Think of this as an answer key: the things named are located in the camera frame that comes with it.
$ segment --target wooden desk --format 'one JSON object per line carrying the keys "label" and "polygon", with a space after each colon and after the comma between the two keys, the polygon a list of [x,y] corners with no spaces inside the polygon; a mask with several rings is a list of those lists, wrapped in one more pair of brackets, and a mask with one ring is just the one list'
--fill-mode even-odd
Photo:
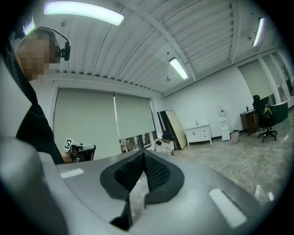
{"label": "wooden desk", "polygon": [[250,110],[240,114],[243,130],[247,131],[248,135],[251,135],[259,130],[258,115],[256,111]]}

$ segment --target person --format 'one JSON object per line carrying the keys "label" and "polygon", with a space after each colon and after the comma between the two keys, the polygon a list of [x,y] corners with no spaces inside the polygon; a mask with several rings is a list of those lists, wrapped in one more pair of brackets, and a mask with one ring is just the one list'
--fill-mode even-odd
{"label": "person", "polygon": [[166,154],[175,155],[174,149],[174,137],[169,131],[164,131],[164,134],[162,135],[161,139],[156,139],[150,147],[150,150],[156,151],[156,152],[162,152]]}
{"label": "person", "polygon": [[126,140],[119,140],[119,143],[120,143],[120,150],[121,150],[121,153],[126,153],[127,152],[127,141]]}
{"label": "person", "polygon": [[53,132],[29,83],[43,75],[49,64],[60,62],[60,47],[55,34],[47,29],[37,29],[24,38],[16,52],[7,42],[2,55],[11,76],[32,103],[16,138],[31,144],[37,151],[50,154],[55,164],[72,162],[70,156],[61,154],[54,143]]}

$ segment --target cabinet drawer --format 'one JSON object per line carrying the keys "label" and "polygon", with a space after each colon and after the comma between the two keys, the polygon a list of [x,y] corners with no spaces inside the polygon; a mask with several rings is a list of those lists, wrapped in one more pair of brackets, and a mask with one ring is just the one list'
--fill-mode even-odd
{"label": "cabinet drawer", "polygon": [[202,134],[202,140],[210,140],[209,134]]}
{"label": "cabinet drawer", "polygon": [[208,134],[208,128],[203,128],[202,129],[202,134]]}

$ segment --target ceiling light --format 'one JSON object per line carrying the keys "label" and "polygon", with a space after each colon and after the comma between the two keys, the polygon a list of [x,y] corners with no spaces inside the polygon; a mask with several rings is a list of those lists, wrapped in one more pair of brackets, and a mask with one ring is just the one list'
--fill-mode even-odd
{"label": "ceiling light", "polygon": [[124,16],[110,9],[88,4],[84,2],[54,1],[46,2],[43,10],[44,15],[71,14],[92,17],[103,20],[116,26],[120,25]]}
{"label": "ceiling light", "polygon": [[264,23],[265,23],[265,19],[264,18],[259,18],[257,33],[256,33],[256,36],[255,36],[255,39],[253,41],[252,46],[256,46],[258,44],[258,41],[260,39],[261,31],[263,29]]}
{"label": "ceiling light", "polygon": [[181,77],[183,79],[187,79],[188,75],[186,74],[184,68],[182,67],[182,65],[177,61],[177,59],[174,57],[172,59],[169,60],[170,64],[172,65],[172,67],[175,68],[175,70],[181,75]]}
{"label": "ceiling light", "polygon": [[35,24],[34,24],[34,21],[32,20],[32,22],[23,29],[24,35],[28,35],[33,30],[33,28],[35,28]]}

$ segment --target concrete floor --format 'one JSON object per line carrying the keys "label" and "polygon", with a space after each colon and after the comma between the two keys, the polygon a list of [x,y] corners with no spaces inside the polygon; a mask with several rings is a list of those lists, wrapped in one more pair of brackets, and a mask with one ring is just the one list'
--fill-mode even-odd
{"label": "concrete floor", "polygon": [[[255,133],[247,136],[241,133],[239,142],[223,142],[221,139],[191,143],[175,154],[186,161],[207,165],[223,174],[237,185],[254,195],[256,185],[261,185],[263,192],[271,191],[276,197],[287,183],[289,169],[293,162],[294,149],[294,110],[289,112],[288,119],[272,127],[277,131],[277,140],[267,137],[257,138]],[[143,174],[130,193],[133,221],[143,211],[144,196],[148,185]]]}

